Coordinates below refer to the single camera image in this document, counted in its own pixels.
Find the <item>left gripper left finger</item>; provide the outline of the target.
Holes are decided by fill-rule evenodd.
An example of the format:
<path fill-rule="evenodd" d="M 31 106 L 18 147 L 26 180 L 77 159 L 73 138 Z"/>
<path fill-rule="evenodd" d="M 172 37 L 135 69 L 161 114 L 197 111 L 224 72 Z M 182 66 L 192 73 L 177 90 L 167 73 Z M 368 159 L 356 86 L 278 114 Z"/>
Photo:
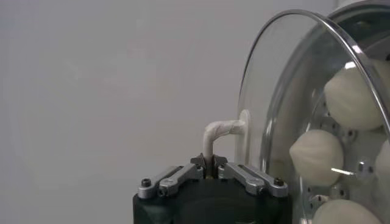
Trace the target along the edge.
<path fill-rule="evenodd" d="M 136 196 L 142 200 L 159 197 L 170 197 L 179 192 L 180 187 L 190 180 L 206 178 L 207 166 L 201 153 L 190 159 L 185 166 L 169 166 L 154 177 L 143 178 L 138 186 Z"/>

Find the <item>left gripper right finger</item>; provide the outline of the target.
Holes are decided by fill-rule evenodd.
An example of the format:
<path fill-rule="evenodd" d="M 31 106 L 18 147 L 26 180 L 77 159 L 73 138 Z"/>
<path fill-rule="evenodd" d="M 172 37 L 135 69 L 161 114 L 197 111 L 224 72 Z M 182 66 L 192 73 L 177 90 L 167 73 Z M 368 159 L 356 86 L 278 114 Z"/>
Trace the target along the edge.
<path fill-rule="evenodd" d="M 225 157 L 213 156 L 213 165 L 219 179 L 238 181 L 250 195 L 268 192 L 273 197 L 288 196 L 288 185 L 280 178 L 274 178 L 260 170 L 237 163 L 228 162 Z"/>

